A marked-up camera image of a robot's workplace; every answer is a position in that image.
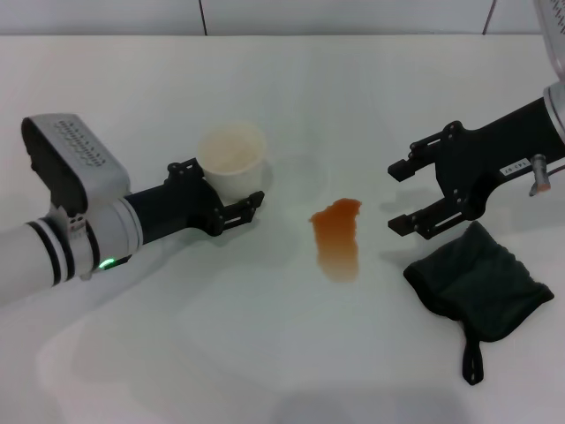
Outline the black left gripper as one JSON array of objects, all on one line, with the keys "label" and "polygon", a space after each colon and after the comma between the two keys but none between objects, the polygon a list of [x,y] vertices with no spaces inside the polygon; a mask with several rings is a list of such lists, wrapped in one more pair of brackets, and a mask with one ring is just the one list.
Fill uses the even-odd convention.
[{"label": "black left gripper", "polygon": [[124,198],[135,211],[144,238],[164,238],[187,228],[216,237],[222,229],[250,223],[265,198],[258,191],[222,208],[196,158],[170,163],[167,171],[168,179],[162,185]]}]

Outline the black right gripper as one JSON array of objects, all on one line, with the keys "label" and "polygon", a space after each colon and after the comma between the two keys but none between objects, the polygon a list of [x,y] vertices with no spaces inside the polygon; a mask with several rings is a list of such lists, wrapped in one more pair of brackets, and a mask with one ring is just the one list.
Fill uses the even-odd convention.
[{"label": "black right gripper", "polygon": [[520,162],[535,155],[543,155],[547,163],[564,157],[564,143],[542,98],[478,130],[455,122],[452,134],[444,128],[413,142],[408,158],[390,165],[388,174],[404,181],[433,164],[445,198],[390,220],[388,228],[401,237],[417,233],[429,240],[465,218],[478,219],[490,194],[531,171]]}]

